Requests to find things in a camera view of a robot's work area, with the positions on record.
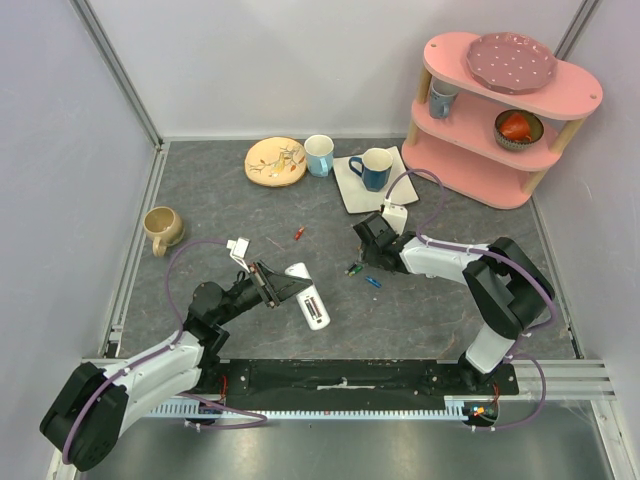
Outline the black battery with orange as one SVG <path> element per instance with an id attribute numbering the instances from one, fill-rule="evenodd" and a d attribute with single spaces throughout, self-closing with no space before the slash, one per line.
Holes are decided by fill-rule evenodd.
<path id="1" fill-rule="evenodd" d="M 318 310 L 318 307 L 316 305 L 315 299 L 313 297 L 307 298 L 305 300 L 305 304 L 310 312 L 310 315 L 314 318 L 321 318 L 322 314 L 321 312 Z"/>

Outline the white remote control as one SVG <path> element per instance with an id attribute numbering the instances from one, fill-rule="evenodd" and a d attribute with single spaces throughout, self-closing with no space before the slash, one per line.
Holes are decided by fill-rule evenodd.
<path id="1" fill-rule="evenodd" d="M 285 273 L 311 279 L 311 275 L 309 274 L 309 271 L 307 270 L 306 265 L 302 262 L 295 263 L 289 266 L 285 270 Z M 313 297 L 315 299 L 318 310 L 322 314 L 321 318 L 314 319 L 310 315 L 310 312 L 305 304 L 305 300 L 310 297 Z M 296 300 L 301 308 L 301 311 L 307 321 L 309 328 L 312 331 L 318 331 L 318 330 L 324 329 L 330 324 L 330 316 L 326 310 L 324 302 L 322 301 L 314 283 L 312 286 L 308 287 L 306 290 L 296 295 Z"/>

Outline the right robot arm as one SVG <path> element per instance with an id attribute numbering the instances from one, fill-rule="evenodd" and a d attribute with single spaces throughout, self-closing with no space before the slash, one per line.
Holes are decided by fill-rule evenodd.
<path id="1" fill-rule="evenodd" d="M 464 284 L 484 321 L 461 356 L 458 381 L 467 392 L 483 392 L 520 337 L 537 328 L 547 311 L 557 318 L 550 282 L 519 245 L 501 237 L 488 245 L 465 245 L 397 233 L 380 213 L 354 226 L 365 264 L 389 272 L 437 277 Z"/>

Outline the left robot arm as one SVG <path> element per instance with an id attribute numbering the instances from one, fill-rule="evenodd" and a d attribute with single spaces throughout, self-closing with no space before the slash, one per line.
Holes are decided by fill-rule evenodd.
<path id="1" fill-rule="evenodd" d="M 40 423 L 40 432 L 79 471 L 99 464 L 138 419 L 192 388 L 208 393 L 219 382 L 224 326 L 250 309 L 270 308 L 300 295 L 313 282 L 303 263 L 277 272 L 255 262 L 229 289 L 200 284 L 186 319 L 165 341 L 109 367 L 76 367 Z"/>

